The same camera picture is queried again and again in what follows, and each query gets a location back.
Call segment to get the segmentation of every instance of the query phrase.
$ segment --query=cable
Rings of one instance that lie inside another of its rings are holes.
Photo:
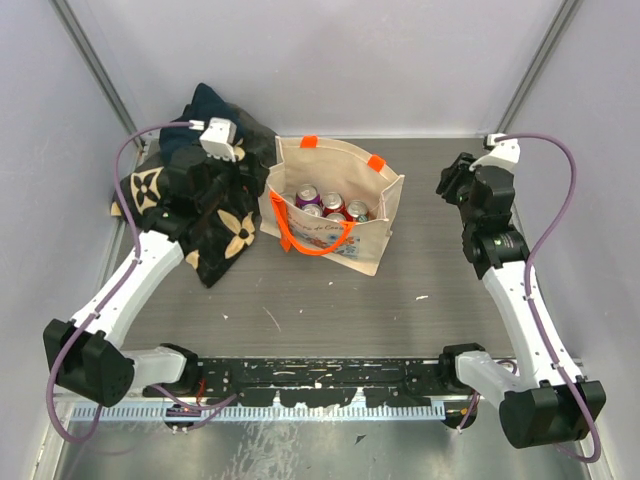
[[[498,360],[496,363],[498,365],[511,365],[511,373],[513,375],[515,375],[518,371],[518,365],[516,365],[516,362],[514,362],[513,360],[507,360],[507,359]],[[456,427],[456,430],[458,430],[458,433],[462,433],[462,429],[467,424],[469,417],[471,416],[473,411],[477,408],[479,402],[480,402],[480,394],[476,390],[474,390],[473,395],[471,396],[471,403],[469,404],[469,408],[467,408],[467,411],[464,414],[464,417],[462,417],[462,421],[460,422],[460,425]]]
[[[580,395],[580,392],[578,392],[578,389],[574,385],[571,377],[569,377],[564,367],[560,365],[560,358],[558,357],[558,353],[553,348],[551,340],[549,339],[549,335],[547,335],[547,332],[542,323],[542,319],[540,318],[540,313],[538,312],[538,309],[536,307],[535,300],[531,297],[531,269],[533,268],[533,261],[536,258],[536,255],[538,254],[538,252],[540,251],[540,248],[545,243],[545,241],[549,238],[549,236],[555,230],[555,228],[558,226],[558,224],[560,223],[560,220],[562,220],[562,217],[564,217],[564,214],[566,213],[567,209],[569,208],[569,205],[571,204],[571,200],[573,199],[573,195],[576,189],[576,176],[577,176],[578,167],[576,165],[576,161],[573,158],[573,155],[571,154],[571,151],[569,150],[569,148],[560,140],[550,135],[545,135],[541,133],[516,133],[513,135],[506,135],[506,136],[500,137],[496,139],[496,141],[503,142],[507,140],[515,140],[515,139],[521,139],[521,138],[531,138],[531,139],[543,140],[545,142],[552,143],[556,147],[558,147],[560,150],[562,150],[562,152],[567,157],[567,160],[569,161],[571,179],[569,181],[569,190],[567,191],[567,196],[565,197],[564,203],[562,204],[562,207],[560,208],[560,211],[558,212],[556,217],[553,219],[551,224],[547,227],[547,229],[544,231],[540,239],[536,242],[534,247],[531,249],[531,253],[529,254],[529,258],[527,258],[527,261],[525,263],[525,268],[524,268],[524,291],[525,291],[525,295],[527,296],[527,303],[529,304],[531,315],[533,316],[533,319],[536,323],[536,327],[538,327],[538,332],[540,333],[542,342],[547,348],[547,351],[549,352],[549,356],[551,357],[551,360],[553,361],[554,364],[557,365],[558,373],[560,374],[564,382],[567,384],[569,391],[573,395],[573,398],[576,400],[576,403],[578,404],[578,407],[580,408],[580,411],[582,412],[582,415],[584,416],[584,419],[587,422],[589,431],[591,432],[591,436],[593,437],[593,454],[590,457],[579,455],[560,445],[556,445],[556,448],[560,450],[562,453],[564,453],[565,455],[575,458],[576,460],[579,460],[581,462],[595,463],[600,459],[600,455],[602,454],[602,443],[600,441],[600,434],[598,433],[598,430],[596,428],[595,421],[593,420],[593,416],[589,411],[589,407],[587,407],[587,404],[585,403],[584,399]]]
[[[145,133],[149,133],[154,130],[159,130],[161,128],[189,127],[190,125],[191,125],[190,122],[172,122],[172,123],[164,123],[160,125],[153,125],[143,130],[139,130],[129,135],[129,137],[127,137],[127,139],[122,143],[122,145],[118,149],[118,153],[116,154],[115,161],[114,161],[114,168],[113,168],[113,181],[116,189],[116,195],[120,202],[120,208],[124,213],[125,219],[131,229],[131,235],[133,236],[133,245],[134,245],[136,259],[133,262],[131,262],[131,265],[125,271],[122,278],[118,280],[118,282],[113,286],[113,288],[105,295],[102,301],[100,301],[96,305],[95,312],[90,314],[85,319],[85,321],[80,324],[80,326],[76,329],[76,331],[73,332],[69,340],[67,340],[67,342],[60,349],[58,356],[56,357],[56,359],[53,362],[53,365],[51,366],[51,373],[49,374],[49,379],[47,380],[47,389],[46,389],[47,412],[49,413],[49,419],[51,420],[51,424],[53,425],[53,428],[67,442],[83,443],[93,436],[93,434],[96,431],[96,428],[98,427],[100,413],[102,412],[102,405],[98,405],[98,408],[96,409],[96,415],[93,421],[91,422],[91,428],[89,429],[89,432],[87,434],[81,437],[76,437],[74,435],[71,435],[60,422],[60,419],[58,418],[58,415],[55,410],[55,403],[53,400],[53,388],[55,386],[56,379],[58,378],[60,367],[62,367],[62,363],[65,357],[67,356],[67,354],[69,353],[69,351],[71,350],[71,347],[73,347],[73,344],[78,340],[78,338],[80,338],[80,335],[82,335],[82,333],[87,329],[89,324],[93,320],[95,320],[96,314],[100,313],[100,311],[105,307],[105,305],[109,302],[109,300],[113,298],[116,292],[122,287],[122,285],[124,285],[127,279],[131,276],[136,266],[138,265],[138,261],[141,253],[140,239],[138,238],[138,230],[133,220],[133,215],[131,213],[131,210],[127,205],[126,199],[124,198],[124,193],[122,192],[122,188],[120,187],[120,177],[118,175],[120,157],[122,156],[122,152],[124,152],[125,148],[127,148],[127,145],[129,145],[130,142],[135,140],[140,135],[144,135]]]

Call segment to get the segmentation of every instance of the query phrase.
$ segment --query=can lid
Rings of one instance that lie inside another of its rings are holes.
[[[364,202],[360,200],[354,200],[347,207],[347,213],[353,218],[357,218],[360,215],[366,215],[367,213],[369,213],[369,209]]]
[[[305,205],[304,207],[302,207],[302,211],[307,212],[308,214],[313,215],[314,217],[322,216],[322,209],[315,203],[310,203],[309,205]]]
[[[344,205],[344,202],[342,201],[342,197],[339,193],[329,192],[322,196],[322,205],[324,205],[324,208],[336,210],[342,207],[342,205]]]
[[[300,185],[298,188],[298,198],[304,201],[311,201],[318,196],[318,190],[316,187],[311,185],[310,183],[305,183],[304,185]]]
[[[345,218],[344,215],[342,215],[341,213],[338,212],[334,212],[334,213],[330,213],[329,215],[327,215],[325,217],[327,220],[333,220],[335,222],[346,222],[347,219]]]

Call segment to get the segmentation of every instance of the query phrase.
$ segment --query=flower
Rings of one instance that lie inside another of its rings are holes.
[[[249,246],[253,243],[255,238],[255,227],[253,226],[253,221],[251,221],[251,215],[253,212],[249,212],[246,217],[242,220],[242,224],[240,224],[240,220],[231,215],[229,212],[218,209],[218,216],[225,227],[227,227],[231,233],[234,233],[235,236],[227,245],[227,249],[224,252],[224,258],[229,259],[242,251],[244,246]]]
[[[155,207],[160,200],[158,177],[163,168],[152,168],[145,172],[131,174],[131,196],[140,215],[147,208]]]

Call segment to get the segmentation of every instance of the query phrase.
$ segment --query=bag handle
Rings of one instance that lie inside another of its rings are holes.
[[[289,230],[289,222],[287,222],[287,203],[284,199],[273,190],[269,193],[269,198],[271,199],[273,212],[276,214],[276,220],[278,221],[278,226],[282,233],[280,245],[282,245],[285,252],[288,252],[291,249],[291,245],[293,245],[296,250],[305,255],[311,255],[314,257],[326,255],[327,253],[335,251],[340,245],[342,245],[351,233],[351,230],[353,230],[353,227],[356,225],[356,222],[340,222],[344,231],[340,238],[336,240],[336,243],[323,250],[312,250],[298,242],[298,240],[296,240],[296,238],[291,234],[291,231]]]

